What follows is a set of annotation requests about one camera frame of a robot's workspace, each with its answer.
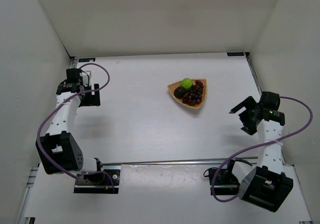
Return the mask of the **dark red fake grapes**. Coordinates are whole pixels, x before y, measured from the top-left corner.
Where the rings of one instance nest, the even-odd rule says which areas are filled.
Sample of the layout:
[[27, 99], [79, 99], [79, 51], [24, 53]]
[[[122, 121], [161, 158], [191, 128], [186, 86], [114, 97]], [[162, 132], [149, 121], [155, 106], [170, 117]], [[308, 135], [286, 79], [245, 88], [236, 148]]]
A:
[[199, 106], [204, 100], [204, 84], [201, 80], [195, 80], [190, 90], [186, 91], [182, 103], [189, 106]]

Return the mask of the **green fake fruit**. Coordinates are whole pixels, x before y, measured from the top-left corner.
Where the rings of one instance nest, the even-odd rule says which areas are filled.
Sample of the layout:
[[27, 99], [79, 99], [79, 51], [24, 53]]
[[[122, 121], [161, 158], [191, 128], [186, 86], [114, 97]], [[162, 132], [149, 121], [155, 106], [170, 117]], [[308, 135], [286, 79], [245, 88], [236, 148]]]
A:
[[181, 82], [180, 82], [180, 86], [182, 88], [184, 88], [185, 90], [190, 90], [191, 87], [193, 86], [193, 81], [190, 78], [184, 78]]

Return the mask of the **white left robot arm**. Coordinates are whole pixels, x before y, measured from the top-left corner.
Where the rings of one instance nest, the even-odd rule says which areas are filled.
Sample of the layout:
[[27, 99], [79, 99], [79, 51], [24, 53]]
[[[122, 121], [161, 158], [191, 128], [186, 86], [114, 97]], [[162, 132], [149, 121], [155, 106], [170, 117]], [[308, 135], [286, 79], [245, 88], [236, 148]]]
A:
[[91, 71], [67, 69], [66, 79], [56, 91], [56, 107], [50, 126], [36, 144], [47, 174], [61, 174], [62, 167], [72, 175], [101, 171], [98, 158], [86, 158], [72, 135], [76, 111], [80, 107], [100, 106], [99, 84], [91, 84]]

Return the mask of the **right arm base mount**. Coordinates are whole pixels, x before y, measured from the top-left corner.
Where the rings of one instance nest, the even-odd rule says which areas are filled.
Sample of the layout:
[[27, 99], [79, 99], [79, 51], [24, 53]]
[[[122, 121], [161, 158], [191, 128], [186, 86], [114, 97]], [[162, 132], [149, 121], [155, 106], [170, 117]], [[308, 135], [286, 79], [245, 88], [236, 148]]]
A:
[[227, 163], [226, 168], [222, 168], [215, 179], [214, 189], [216, 196], [218, 195], [236, 195], [240, 187], [240, 183], [236, 176], [232, 174], [235, 163], [244, 164], [245, 167], [253, 165], [241, 158], [233, 158]]

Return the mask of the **dark purple fake fruit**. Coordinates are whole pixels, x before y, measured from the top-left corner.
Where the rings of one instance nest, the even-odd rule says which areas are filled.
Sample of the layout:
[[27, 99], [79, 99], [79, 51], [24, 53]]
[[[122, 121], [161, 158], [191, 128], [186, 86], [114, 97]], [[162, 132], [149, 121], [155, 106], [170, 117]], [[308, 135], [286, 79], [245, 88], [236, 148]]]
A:
[[185, 95], [185, 93], [186, 93], [185, 88], [179, 86], [174, 90], [173, 94], [176, 98], [181, 99]]

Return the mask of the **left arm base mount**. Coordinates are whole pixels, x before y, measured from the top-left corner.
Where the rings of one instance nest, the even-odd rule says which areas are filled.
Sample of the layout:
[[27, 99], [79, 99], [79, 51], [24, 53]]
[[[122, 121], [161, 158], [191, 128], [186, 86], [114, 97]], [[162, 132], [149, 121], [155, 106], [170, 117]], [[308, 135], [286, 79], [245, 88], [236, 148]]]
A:
[[74, 193], [77, 194], [118, 194], [121, 174], [121, 165], [104, 165], [105, 174], [86, 176], [76, 180]]

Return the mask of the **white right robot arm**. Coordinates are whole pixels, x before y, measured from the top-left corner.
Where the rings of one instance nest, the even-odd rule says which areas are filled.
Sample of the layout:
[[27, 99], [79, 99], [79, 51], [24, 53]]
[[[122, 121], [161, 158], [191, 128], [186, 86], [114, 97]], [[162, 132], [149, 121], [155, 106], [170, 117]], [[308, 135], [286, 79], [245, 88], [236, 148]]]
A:
[[282, 143], [279, 138], [285, 124], [285, 115], [278, 111], [279, 94], [262, 92], [256, 102], [249, 96], [230, 110], [239, 114], [242, 130], [249, 134], [258, 134], [262, 143], [270, 142], [260, 152], [257, 164], [253, 166], [245, 160], [232, 158], [227, 171], [239, 182], [239, 199], [271, 212], [276, 212], [293, 188], [293, 180], [285, 175], [282, 158]]

